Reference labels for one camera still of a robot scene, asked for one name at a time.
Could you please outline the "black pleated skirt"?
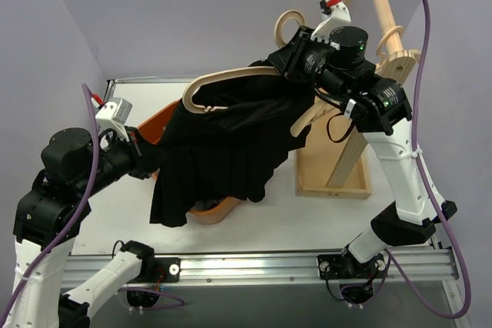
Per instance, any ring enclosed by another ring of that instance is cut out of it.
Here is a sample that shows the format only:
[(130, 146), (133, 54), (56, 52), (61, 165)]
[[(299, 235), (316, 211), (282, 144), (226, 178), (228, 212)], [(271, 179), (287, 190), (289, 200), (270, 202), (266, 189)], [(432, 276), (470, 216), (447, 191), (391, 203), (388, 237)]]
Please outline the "black pleated skirt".
[(263, 200), (275, 169), (305, 146), (310, 130), (295, 137), (290, 129), (314, 103), (312, 88), (281, 77), (266, 61), (198, 82), (192, 102), (208, 112), (192, 113), (178, 102), (157, 144), (158, 165), (167, 150), (188, 148), (208, 194)]

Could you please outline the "wooden hanger of grey skirt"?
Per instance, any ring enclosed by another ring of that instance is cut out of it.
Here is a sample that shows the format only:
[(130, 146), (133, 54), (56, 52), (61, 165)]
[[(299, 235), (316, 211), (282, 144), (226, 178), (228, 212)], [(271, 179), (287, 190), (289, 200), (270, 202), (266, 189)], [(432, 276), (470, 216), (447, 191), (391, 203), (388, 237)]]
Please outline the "wooden hanger of grey skirt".
[(376, 47), (376, 56), (379, 57), (377, 63), (377, 70), (382, 70), (384, 66), (390, 61), (390, 56), (396, 51), (403, 49), (401, 43), (401, 37), (404, 34), (404, 27), (396, 25), (390, 28), (378, 42)]

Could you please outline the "grey pleated skirt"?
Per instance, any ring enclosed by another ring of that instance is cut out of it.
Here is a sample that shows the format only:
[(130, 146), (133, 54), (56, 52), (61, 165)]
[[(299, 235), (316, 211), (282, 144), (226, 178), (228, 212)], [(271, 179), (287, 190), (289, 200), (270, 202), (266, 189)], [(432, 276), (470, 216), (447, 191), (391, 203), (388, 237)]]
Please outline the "grey pleated skirt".
[(197, 211), (197, 212), (209, 211), (209, 210), (215, 209), (224, 200), (225, 200), (224, 197), (218, 198), (218, 199), (208, 198), (206, 200), (198, 200), (191, 209), (193, 211)]

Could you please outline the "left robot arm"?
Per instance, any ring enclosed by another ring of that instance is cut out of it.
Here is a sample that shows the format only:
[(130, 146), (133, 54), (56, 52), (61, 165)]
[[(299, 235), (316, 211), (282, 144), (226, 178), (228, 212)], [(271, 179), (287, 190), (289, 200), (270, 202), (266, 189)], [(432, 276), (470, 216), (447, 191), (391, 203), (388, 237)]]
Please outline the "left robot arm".
[(155, 146), (136, 128), (124, 132), (127, 138), (114, 136), (101, 147), (96, 131), (67, 128), (43, 149), (44, 167), (16, 210), (15, 282), (3, 327), (88, 327), (126, 283), (154, 275), (154, 249), (130, 240), (82, 285), (62, 292), (68, 257), (91, 212), (89, 198), (125, 175), (150, 174)]

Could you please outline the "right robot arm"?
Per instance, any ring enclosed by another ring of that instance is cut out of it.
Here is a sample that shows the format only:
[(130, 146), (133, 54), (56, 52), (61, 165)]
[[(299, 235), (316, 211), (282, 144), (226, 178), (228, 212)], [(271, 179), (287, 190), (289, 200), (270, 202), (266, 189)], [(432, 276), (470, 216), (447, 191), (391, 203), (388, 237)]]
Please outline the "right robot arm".
[(351, 119), (374, 150), (394, 201), (346, 247), (345, 273), (356, 277), (387, 247), (422, 244), (449, 220), (457, 205), (445, 200), (429, 179), (422, 152), (411, 138), (412, 110), (404, 89), (376, 72), (365, 58), (368, 34), (341, 26), (323, 41), (301, 26), (268, 62), (286, 79), (308, 84), (318, 98)]

